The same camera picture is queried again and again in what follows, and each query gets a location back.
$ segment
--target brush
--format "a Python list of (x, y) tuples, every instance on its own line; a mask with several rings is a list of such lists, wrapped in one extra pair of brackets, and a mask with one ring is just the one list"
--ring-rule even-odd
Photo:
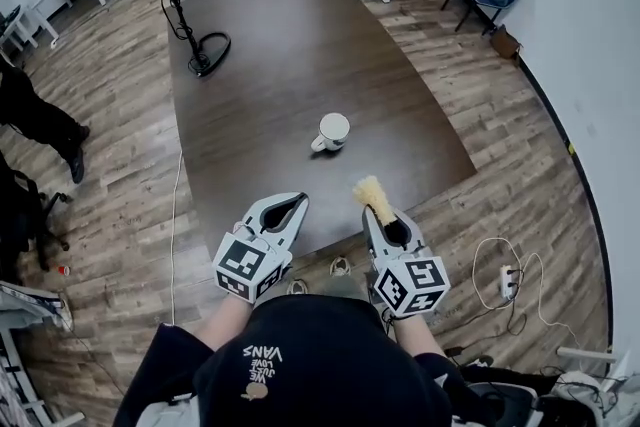
[(375, 176), (360, 180), (353, 188), (353, 195), (360, 203), (373, 209), (382, 226), (388, 226), (396, 220), (387, 195)]

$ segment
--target black and white marker cube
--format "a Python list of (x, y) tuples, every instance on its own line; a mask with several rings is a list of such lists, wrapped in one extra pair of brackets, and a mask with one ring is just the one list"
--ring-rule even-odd
[(451, 288), (438, 256), (387, 260), (374, 288), (396, 317), (433, 311)]
[(289, 263), (291, 253), (285, 249), (225, 233), (213, 259), (216, 285), (253, 304), (280, 280)]

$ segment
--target brown wooden table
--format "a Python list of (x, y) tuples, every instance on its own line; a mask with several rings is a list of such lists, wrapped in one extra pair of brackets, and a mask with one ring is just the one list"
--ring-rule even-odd
[[(189, 45), (169, 34), (180, 140), (211, 257), (224, 232), (271, 194), (309, 195), (292, 248), (303, 255), (362, 231), (351, 190), (369, 174), (407, 210), (475, 173), (433, 95), (360, 0), (183, 7), (196, 38), (217, 30), (232, 39), (221, 66), (198, 79), (187, 70)], [(347, 116), (349, 139), (338, 154), (312, 154), (329, 112)]]

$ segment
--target black office chair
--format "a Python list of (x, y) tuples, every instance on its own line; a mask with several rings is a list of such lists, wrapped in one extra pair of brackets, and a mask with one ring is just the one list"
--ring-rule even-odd
[(0, 198), (0, 279), (20, 285), (16, 262), (21, 252), (29, 250), (29, 240), (36, 241), (38, 261), (43, 271), (49, 270), (45, 253), (47, 239), (54, 239), (64, 251), (69, 250), (69, 244), (47, 228), (47, 218), (58, 200), (67, 203), (71, 198), (56, 192), (47, 202), (46, 195), (38, 191), (36, 183), (24, 173), (11, 169), (2, 153)]

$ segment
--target mug handle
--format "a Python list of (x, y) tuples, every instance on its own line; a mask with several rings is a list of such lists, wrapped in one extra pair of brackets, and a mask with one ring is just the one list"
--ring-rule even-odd
[(311, 143), (311, 149), (313, 151), (315, 151), (316, 153), (319, 151), (322, 151), (326, 148), (325, 143), (324, 143), (324, 136), (319, 135), (318, 137), (316, 137), (313, 142)]

